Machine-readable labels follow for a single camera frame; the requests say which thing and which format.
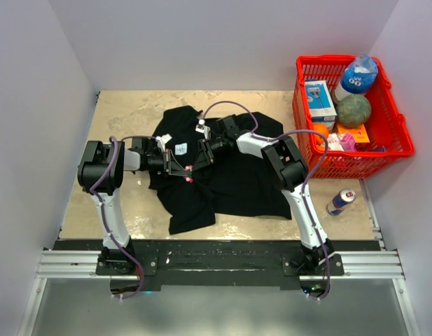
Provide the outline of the black garment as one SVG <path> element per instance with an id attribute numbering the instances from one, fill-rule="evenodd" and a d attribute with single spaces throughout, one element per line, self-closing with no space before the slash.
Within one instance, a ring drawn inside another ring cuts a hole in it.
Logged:
<path id="1" fill-rule="evenodd" d="M 183 167 L 193 164 L 197 157 L 197 142 L 202 138 L 195 131 L 199 115 L 192 106 L 166 110 L 153 132 L 156 136 L 172 136 L 167 147 Z M 264 162 L 237 150 L 193 173 L 192 183 L 180 176 L 152 172 L 149 188 L 156 191 L 171 216 L 171 235 L 213 225 L 219 213 L 291 219 L 291 208 L 272 186 Z"/>

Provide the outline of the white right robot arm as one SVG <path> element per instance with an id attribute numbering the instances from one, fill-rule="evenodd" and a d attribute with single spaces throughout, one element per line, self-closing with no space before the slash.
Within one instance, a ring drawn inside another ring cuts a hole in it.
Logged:
<path id="1" fill-rule="evenodd" d="M 272 185 L 286 198 L 298 224 L 302 246 L 302 261 L 298 269 L 305 268 L 313 275 L 325 271 L 327 279 L 330 279 L 330 259 L 335 251 L 312 203 L 309 179 L 313 173 L 290 134 L 270 138 L 240 130 L 231 116 L 219 119 L 218 123 L 225 134 L 212 139 L 205 120 L 202 118 L 197 122 L 195 131 L 202 133 L 204 139 L 199 141 L 200 153 L 193 170 L 214 163 L 221 153 L 232 148 L 262 159 Z"/>

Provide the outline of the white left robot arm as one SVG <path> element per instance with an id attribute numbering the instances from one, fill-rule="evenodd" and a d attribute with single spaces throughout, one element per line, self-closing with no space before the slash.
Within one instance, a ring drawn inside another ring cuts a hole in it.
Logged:
<path id="1" fill-rule="evenodd" d="M 191 182 L 192 168 L 183 167 L 166 148 L 170 135 L 131 136 L 131 147 L 125 140 L 111 137 L 108 143 L 88 141 L 78 166 L 77 179 L 83 192 L 89 194 L 97 208 L 104 233 L 98 265 L 119 274 L 142 275 L 132 238 L 120 206 L 120 187 L 125 172 L 153 172 L 178 176 Z"/>

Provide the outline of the orange fruit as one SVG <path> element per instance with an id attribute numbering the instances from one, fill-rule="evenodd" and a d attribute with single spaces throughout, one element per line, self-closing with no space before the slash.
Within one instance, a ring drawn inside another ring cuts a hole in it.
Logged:
<path id="1" fill-rule="evenodd" d="M 329 129 L 323 123 L 317 122 L 317 123 L 313 124 L 313 130 L 315 132 L 319 133 L 319 135 L 318 134 L 314 135 L 316 145 L 320 146 L 320 145 L 324 144 L 323 139 L 324 138 L 327 139 L 329 137 L 329 134 L 330 134 Z"/>

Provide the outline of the blue white box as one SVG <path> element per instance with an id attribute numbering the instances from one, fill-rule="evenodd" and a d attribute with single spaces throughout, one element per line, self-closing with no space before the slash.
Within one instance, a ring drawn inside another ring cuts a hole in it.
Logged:
<path id="1" fill-rule="evenodd" d="M 337 112 L 327 82 L 324 80 L 305 81 L 305 93 L 311 121 L 325 125 L 332 132 L 337 120 Z"/>

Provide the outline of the pink small package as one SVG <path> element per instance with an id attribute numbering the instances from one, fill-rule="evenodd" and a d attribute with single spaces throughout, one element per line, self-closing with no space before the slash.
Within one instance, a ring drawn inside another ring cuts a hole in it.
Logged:
<path id="1" fill-rule="evenodd" d="M 340 145 L 343 151 L 356 151 L 356 140 L 350 133 L 338 134 L 337 137 L 340 140 Z"/>

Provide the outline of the green round melon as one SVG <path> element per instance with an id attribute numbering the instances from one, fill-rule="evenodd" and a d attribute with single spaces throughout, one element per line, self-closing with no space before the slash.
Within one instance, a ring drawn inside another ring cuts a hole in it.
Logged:
<path id="1" fill-rule="evenodd" d="M 371 113 L 371 104 L 363 95 L 351 94 L 337 104 L 337 120 L 344 127 L 355 128 L 366 123 Z"/>

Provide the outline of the orange box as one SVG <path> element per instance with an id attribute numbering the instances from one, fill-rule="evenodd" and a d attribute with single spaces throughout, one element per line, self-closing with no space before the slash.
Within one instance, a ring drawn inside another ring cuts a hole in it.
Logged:
<path id="1" fill-rule="evenodd" d="M 339 122 L 335 123 L 334 130 L 339 139 L 343 139 L 346 134 L 353 136 L 357 144 L 368 144 L 370 138 L 366 131 L 365 125 L 361 124 L 358 127 L 345 127 Z"/>

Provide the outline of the blue silver drink can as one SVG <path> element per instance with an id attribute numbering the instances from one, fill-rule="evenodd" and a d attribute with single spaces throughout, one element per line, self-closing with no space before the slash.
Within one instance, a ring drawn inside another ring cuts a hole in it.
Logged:
<path id="1" fill-rule="evenodd" d="M 332 216 L 340 215 L 356 199 L 356 193 L 351 188 L 344 188 L 326 205 L 326 211 Z"/>

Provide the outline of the blue plastic bag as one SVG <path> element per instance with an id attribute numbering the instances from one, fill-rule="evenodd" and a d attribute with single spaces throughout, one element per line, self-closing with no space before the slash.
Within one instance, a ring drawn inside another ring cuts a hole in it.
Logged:
<path id="1" fill-rule="evenodd" d="M 349 95 L 364 95 L 375 82 L 378 73 L 375 60 L 362 52 L 341 75 L 332 92 L 333 101 L 338 104 Z"/>

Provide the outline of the red plastic basket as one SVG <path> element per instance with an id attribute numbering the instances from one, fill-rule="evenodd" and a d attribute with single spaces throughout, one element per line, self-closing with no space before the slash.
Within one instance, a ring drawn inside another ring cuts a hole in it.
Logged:
<path id="1" fill-rule="evenodd" d="M 310 79 L 326 81 L 333 90 L 353 60 L 353 55 L 302 55 L 297 58 L 292 101 L 296 129 L 312 127 L 304 82 Z M 365 123 L 370 143 L 364 151 L 328 151 L 313 174 L 314 178 L 366 179 L 397 160 L 414 155 L 405 116 L 398 111 L 391 93 L 391 82 L 380 60 L 375 58 L 374 61 L 378 68 L 377 79 L 365 95 L 372 107 L 371 117 Z"/>

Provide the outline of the aluminium rail frame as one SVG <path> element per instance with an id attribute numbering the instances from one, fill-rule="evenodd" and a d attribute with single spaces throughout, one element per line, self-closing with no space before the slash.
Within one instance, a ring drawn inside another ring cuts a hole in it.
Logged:
<path id="1" fill-rule="evenodd" d="M 336 240 L 344 274 L 320 293 L 269 286 L 162 286 L 127 300 L 96 273 L 98 239 L 61 239 L 41 254 L 21 335 L 419 335 L 397 250 L 384 243 L 363 180 L 311 183 L 316 204 L 358 192 L 370 240 Z"/>

